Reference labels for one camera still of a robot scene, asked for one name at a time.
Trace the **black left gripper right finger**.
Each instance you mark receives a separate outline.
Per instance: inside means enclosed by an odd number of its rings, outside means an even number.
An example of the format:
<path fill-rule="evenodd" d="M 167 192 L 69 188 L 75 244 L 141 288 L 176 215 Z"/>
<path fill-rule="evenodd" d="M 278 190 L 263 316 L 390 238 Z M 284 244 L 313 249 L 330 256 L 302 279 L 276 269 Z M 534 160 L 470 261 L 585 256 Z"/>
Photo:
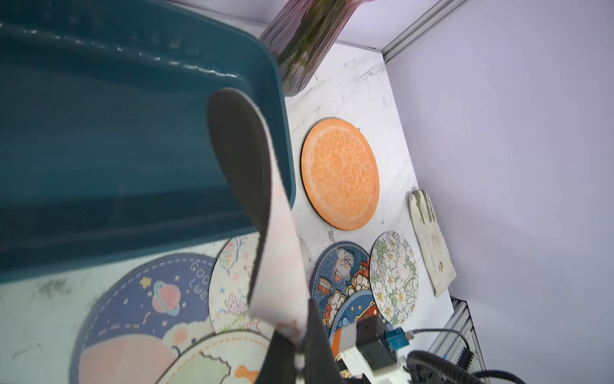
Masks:
<path fill-rule="evenodd" d="M 340 374 L 318 305 L 313 299 L 308 300 L 308 309 L 307 331 L 302 344 L 302 352 L 305 355 L 303 379 L 307 384 L 342 384 L 345 380 Z"/>

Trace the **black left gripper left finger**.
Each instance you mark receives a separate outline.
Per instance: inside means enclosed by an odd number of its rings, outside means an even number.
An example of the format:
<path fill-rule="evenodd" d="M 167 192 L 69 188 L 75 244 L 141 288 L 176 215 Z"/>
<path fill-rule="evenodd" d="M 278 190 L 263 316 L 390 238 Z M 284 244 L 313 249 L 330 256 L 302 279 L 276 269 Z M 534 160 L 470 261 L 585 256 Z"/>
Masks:
<path fill-rule="evenodd" d="M 275 331 L 255 383 L 295 384 L 297 375 L 294 366 L 295 352 L 295 345 L 284 335 Z"/>

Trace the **blue bears small coaster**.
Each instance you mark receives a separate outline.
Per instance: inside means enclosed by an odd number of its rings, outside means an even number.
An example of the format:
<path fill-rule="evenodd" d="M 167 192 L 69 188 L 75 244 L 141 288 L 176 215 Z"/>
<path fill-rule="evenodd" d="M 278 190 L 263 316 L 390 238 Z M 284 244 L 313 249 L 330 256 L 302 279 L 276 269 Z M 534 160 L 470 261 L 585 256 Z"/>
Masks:
<path fill-rule="evenodd" d="M 310 296 L 327 334 L 348 298 L 368 289 L 369 255 L 365 249 L 345 241 L 334 243 L 322 253 L 311 276 Z"/>

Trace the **pink bunny white coaster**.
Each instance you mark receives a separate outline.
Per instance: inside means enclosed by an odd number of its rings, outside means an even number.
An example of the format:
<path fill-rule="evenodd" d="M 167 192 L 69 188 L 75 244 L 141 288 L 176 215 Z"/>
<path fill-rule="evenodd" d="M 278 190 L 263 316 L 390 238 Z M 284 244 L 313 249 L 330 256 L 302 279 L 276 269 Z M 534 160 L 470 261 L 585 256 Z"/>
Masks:
<path fill-rule="evenodd" d="M 309 294 L 265 117 L 248 95 L 224 88 L 209 98 L 207 124 L 223 174 L 260 235 L 249 288 L 249 315 L 301 347 L 308 330 Z"/>

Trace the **green floral white coaster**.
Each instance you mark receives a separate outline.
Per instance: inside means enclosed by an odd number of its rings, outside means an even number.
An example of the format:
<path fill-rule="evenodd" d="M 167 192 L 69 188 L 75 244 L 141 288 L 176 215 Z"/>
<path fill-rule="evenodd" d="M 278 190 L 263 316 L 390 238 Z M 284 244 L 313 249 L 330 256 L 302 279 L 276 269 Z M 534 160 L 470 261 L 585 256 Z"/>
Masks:
<path fill-rule="evenodd" d="M 375 241 L 369 284 L 388 323 L 398 327 L 412 316 L 419 294 L 417 261 L 413 248 L 398 232 L 387 231 Z"/>

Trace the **blue bears large coaster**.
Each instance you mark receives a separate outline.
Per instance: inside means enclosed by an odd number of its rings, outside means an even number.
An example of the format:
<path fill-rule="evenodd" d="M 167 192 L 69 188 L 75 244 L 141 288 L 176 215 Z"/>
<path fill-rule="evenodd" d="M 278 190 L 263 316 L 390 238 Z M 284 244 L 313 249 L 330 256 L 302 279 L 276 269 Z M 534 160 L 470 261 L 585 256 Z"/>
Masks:
<path fill-rule="evenodd" d="M 340 336 L 337 332 L 349 325 L 371 316 L 380 315 L 371 290 L 363 290 L 353 294 L 340 308 L 334 319 L 329 334 L 329 342 L 335 358 L 339 355 Z"/>

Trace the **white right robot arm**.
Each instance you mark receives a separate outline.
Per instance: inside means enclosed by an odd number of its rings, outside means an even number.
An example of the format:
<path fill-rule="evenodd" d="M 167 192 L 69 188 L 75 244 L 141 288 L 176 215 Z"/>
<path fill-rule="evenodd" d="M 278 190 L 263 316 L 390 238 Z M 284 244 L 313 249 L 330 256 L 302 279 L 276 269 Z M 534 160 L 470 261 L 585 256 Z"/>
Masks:
<path fill-rule="evenodd" d="M 409 345 L 418 334 L 454 334 L 465 344 L 455 363 L 423 350 L 412 350 L 406 356 L 398 351 Z M 459 331 L 445 328 L 427 328 L 405 331 L 389 330 L 378 316 L 372 316 L 336 329 L 329 339 L 331 350 L 340 371 L 355 383 L 485 383 L 499 379 L 522 383 L 507 371 L 469 370 L 475 354 L 467 337 Z"/>

